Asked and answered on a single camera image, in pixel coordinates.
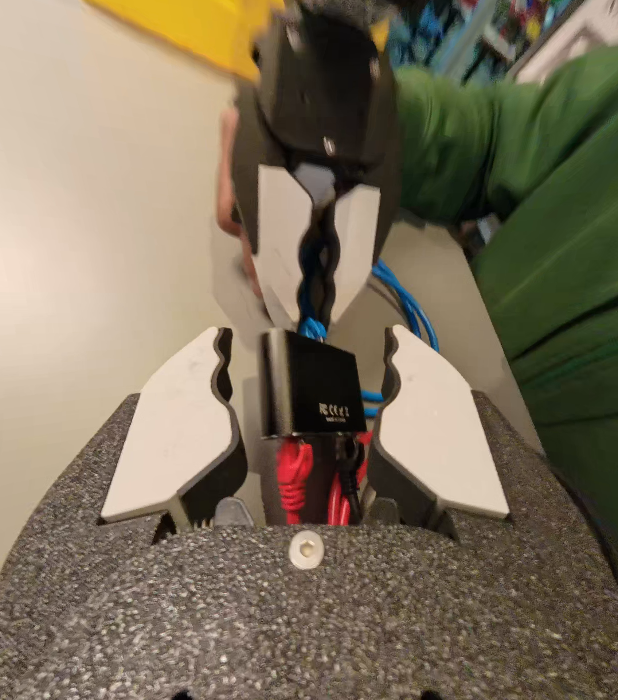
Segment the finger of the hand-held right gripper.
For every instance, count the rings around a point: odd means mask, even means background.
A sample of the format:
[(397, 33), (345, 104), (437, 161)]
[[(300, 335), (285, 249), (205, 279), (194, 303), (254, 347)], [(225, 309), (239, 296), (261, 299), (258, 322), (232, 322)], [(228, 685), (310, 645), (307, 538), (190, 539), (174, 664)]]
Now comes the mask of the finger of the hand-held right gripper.
[(381, 194), (359, 184), (334, 198), (324, 209), (328, 243), (324, 319), (340, 320), (366, 285), (373, 267)]
[(290, 172), (259, 165), (256, 275), (273, 325), (285, 330), (295, 330), (301, 319), (300, 248), (313, 211), (312, 197)]

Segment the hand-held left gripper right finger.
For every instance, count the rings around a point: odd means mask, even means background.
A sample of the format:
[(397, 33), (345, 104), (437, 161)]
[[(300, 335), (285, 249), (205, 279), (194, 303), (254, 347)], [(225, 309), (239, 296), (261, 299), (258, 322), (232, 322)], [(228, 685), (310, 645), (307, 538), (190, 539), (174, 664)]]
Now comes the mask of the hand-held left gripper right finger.
[(451, 510), (505, 520), (507, 498), (471, 387), (404, 326), (384, 331), (384, 403), (367, 456), (378, 497), (401, 521), (440, 521)]

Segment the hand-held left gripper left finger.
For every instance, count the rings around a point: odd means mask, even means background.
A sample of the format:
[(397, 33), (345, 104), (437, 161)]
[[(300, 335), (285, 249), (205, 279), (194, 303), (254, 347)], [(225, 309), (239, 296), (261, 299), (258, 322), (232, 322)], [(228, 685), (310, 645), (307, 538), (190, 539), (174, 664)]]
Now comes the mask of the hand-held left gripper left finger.
[(212, 520), (248, 473), (228, 375), (233, 332), (211, 327), (146, 382), (102, 507), (107, 523), (167, 513)]

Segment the black ethernet adapter hub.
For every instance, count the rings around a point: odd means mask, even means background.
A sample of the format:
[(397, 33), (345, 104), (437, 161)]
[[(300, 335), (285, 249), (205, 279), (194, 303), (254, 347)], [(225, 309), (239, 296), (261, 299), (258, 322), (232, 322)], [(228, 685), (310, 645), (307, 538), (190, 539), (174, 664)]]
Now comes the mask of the black ethernet adapter hub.
[(259, 337), (259, 415), (265, 439), (366, 431), (354, 354), (272, 328)]

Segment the yellow plastic bin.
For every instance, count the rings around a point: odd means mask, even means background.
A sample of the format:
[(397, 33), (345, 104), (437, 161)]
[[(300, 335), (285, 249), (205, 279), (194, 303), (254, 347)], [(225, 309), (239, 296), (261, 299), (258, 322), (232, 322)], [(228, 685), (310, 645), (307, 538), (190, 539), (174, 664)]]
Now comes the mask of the yellow plastic bin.
[(252, 43), (273, 13), (294, 1), (88, 1), (133, 29), (181, 50), (238, 81), (256, 82)]

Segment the person's right hand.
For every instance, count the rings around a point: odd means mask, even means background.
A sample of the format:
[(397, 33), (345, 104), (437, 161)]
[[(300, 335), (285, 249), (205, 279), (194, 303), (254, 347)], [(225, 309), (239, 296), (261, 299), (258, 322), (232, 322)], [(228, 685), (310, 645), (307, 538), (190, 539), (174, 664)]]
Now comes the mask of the person's right hand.
[(231, 176), (231, 163), (237, 124), (238, 110), (234, 104), (230, 104), (220, 117), (216, 220), (218, 227), (222, 231), (240, 240), (243, 251), (244, 274), (255, 296), (262, 299), (247, 232), (245, 232), (240, 223), (235, 222), (232, 216), (235, 207), (235, 194)]

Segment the framed printed tag board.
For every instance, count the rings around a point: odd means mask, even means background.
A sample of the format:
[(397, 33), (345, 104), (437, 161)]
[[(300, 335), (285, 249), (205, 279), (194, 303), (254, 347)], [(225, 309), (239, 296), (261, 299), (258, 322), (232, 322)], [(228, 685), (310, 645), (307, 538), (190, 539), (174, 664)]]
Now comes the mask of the framed printed tag board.
[(542, 83), (589, 51), (618, 46), (618, 1), (570, 3), (552, 28), (508, 72), (515, 83)]

